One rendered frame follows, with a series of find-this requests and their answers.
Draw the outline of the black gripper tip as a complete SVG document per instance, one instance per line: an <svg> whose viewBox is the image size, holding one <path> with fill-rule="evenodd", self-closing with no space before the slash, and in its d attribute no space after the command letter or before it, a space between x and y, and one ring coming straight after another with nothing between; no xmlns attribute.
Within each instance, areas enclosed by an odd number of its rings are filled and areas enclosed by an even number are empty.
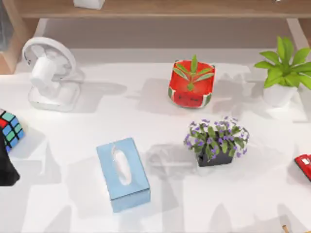
<svg viewBox="0 0 311 233"><path fill-rule="evenodd" d="M0 186L13 186L19 179L20 174L8 156L3 135L0 133Z"/></svg>

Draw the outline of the green plant in white pot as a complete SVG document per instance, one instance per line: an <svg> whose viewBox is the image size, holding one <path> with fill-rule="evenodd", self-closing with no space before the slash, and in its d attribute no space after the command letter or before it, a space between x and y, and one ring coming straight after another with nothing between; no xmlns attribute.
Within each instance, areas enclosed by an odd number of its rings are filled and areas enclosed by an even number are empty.
<svg viewBox="0 0 311 233"><path fill-rule="evenodd" d="M311 90L311 62L307 61L311 48L304 47L294 52L288 37L278 36L276 42L276 51L260 52L266 60L254 64L254 67L267 70L263 99L273 107L283 107L301 84Z"/></svg>

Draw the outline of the red watermelon plant pot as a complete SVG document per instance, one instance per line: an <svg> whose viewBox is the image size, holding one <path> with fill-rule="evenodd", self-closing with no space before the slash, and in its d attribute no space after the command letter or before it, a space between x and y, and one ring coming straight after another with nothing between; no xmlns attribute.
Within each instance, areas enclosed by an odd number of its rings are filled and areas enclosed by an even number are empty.
<svg viewBox="0 0 311 233"><path fill-rule="evenodd" d="M211 99L215 66L191 60L176 60L172 68L168 96L176 105L185 108L203 108Z"/></svg>

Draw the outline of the purple flowers in black pot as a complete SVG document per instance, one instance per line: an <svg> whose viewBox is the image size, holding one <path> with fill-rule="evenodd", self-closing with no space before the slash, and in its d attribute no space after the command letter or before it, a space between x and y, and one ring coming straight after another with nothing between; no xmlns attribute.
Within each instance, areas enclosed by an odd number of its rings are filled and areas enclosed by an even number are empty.
<svg viewBox="0 0 311 233"><path fill-rule="evenodd" d="M192 121L184 144L195 153L199 167L218 166L246 154L249 137L236 118L225 116L219 121Z"/></svg>

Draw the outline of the colourful puzzle cube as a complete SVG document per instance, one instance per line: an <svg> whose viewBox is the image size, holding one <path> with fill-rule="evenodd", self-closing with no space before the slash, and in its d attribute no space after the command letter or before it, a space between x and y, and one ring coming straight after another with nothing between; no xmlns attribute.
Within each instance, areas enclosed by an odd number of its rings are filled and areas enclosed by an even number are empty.
<svg viewBox="0 0 311 233"><path fill-rule="evenodd" d="M0 128L4 136L4 145L7 152L10 152L18 142L25 136L25 132L18 118L0 108Z"/></svg>

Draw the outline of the wooden shelf unit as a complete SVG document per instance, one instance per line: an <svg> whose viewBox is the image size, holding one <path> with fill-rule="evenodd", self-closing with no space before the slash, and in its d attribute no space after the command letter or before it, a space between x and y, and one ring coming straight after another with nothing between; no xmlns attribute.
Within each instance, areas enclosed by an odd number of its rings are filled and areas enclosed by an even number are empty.
<svg viewBox="0 0 311 233"><path fill-rule="evenodd" d="M71 49L198 49L264 47L285 19L311 45L311 0L105 0L101 10L73 0L2 0L18 48L34 35Z"/></svg>

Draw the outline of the white desk fan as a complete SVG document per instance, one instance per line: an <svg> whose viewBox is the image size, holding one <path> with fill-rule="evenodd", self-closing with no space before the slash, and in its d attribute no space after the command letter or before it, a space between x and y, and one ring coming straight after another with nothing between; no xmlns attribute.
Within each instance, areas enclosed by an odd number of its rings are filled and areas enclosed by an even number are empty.
<svg viewBox="0 0 311 233"><path fill-rule="evenodd" d="M22 58L32 68L29 103L36 109L70 112L80 95L76 60L69 48L48 37L33 37L22 49Z"/></svg>

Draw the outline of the white box on shelf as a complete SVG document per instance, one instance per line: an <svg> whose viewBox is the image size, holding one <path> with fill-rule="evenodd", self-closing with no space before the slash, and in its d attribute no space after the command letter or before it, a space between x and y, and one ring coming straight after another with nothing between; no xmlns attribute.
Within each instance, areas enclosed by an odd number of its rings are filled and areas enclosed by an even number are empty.
<svg viewBox="0 0 311 233"><path fill-rule="evenodd" d="M73 0L75 7L100 10L105 3L105 0Z"/></svg>

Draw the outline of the red flat object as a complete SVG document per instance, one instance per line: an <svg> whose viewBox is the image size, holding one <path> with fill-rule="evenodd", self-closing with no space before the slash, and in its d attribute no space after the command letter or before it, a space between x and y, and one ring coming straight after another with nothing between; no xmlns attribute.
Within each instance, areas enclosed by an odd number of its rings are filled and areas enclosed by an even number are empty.
<svg viewBox="0 0 311 233"><path fill-rule="evenodd" d="M311 154L302 154L294 159L297 166L311 182Z"/></svg>

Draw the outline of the light blue tissue box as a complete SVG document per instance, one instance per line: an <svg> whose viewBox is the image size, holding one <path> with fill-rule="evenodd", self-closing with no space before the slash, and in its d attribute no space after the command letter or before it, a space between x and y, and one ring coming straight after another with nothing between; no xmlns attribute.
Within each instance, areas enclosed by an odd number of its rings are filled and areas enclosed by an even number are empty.
<svg viewBox="0 0 311 233"><path fill-rule="evenodd" d="M132 138L96 148L114 213L151 200L150 185Z"/></svg>

